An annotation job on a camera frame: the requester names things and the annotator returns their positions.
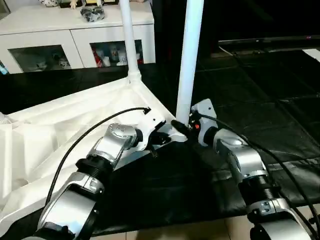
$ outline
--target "glass cabinet door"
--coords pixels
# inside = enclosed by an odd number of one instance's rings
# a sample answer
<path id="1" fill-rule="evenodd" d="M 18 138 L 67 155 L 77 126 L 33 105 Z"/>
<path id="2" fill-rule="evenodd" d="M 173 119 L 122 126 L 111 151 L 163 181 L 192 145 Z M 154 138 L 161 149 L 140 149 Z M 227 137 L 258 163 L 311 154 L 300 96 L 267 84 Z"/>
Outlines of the glass cabinet door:
<path id="1" fill-rule="evenodd" d="M 0 35 L 0 61 L 10 74 L 84 67 L 69 30 Z"/>
<path id="2" fill-rule="evenodd" d="M 96 66 L 114 67 L 128 65 L 125 41 L 90 43 Z M 141 40 L 135 40 L 136 60 L 144 63 Z"/>
<path id="3" fill-rule="evenodd" d="M 75 45 L 85 68 L 127 65 L 122 26 L 72 29 Z M 138 64 L 156 62 L 153 24 L 133 25 Z"/>
<path id="4" fill-rule="evenodd" d="M 9 49 L 24 73 L 71 69 L 61 45 Z"/>

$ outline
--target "white pole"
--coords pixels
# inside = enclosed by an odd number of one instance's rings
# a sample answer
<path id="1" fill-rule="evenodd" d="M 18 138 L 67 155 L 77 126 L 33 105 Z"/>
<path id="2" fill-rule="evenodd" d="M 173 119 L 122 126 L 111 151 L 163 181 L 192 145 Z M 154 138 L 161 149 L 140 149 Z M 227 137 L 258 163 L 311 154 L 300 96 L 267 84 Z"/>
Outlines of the white pole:
<path id="1" fill-rule="evenodd" d="M 186 4 L 176 120 L 188 125 L 198 55 L 204 0 Z"/>
<path id="2" fill-rule="evenodd" d="M 126 57 L 129 66 L 128 78 L 130 82 L 139 81 L 141 80 L 141 74 L 137 63 L 134 29 L 129 0 L 120 0 L 120 8 L 124 30 Z"/>

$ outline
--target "figurine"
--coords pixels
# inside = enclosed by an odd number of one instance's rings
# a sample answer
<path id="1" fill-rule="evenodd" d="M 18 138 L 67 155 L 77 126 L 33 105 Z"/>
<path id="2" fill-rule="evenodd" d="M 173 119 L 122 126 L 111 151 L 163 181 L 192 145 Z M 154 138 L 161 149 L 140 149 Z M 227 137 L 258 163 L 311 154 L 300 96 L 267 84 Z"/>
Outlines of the figurine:
<path id="1" fill-rule="evenodd" d="M 39 0 L 42 5 L 46 7 L 56 7 L 58 6 L 58 0 Z"/>
<path id="2" fill-rule="evenodd" d="M 77 0 L 71 0 L 70 2 L 70 8 L 71 9 L 76 9 L 77 7 Z"/>

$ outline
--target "wall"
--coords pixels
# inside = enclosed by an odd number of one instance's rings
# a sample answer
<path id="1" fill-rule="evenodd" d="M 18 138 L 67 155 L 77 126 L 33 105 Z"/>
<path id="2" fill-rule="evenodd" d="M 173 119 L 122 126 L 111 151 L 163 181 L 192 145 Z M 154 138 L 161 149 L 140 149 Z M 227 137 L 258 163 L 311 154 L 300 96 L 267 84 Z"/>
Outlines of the wall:
<path id="1" fill-rule="evenodd" d="M 11 12 L 16 11 L 18 8 L 28 5 L 38 5 L 38 0 L 5 0 Z"/>

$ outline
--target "white cabinet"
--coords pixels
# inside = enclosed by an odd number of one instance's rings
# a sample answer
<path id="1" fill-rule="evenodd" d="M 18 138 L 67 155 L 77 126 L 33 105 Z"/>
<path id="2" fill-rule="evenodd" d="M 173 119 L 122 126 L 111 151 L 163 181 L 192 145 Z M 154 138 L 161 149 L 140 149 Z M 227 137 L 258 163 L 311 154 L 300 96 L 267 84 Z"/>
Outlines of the white cabinet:
<path id="1" fill-rule="evenodd" d="M 10 74 L 121 65 L 125 35 L 119 5 L 104 6 L 105 19 L 86 22 L 76 10 L 25 6 L 0 20 L 0 62 Z M 131 2 L 138 63 L 155 63 L 150 3 Z M 110 64 L 104 64 L 108 57 Z"/>

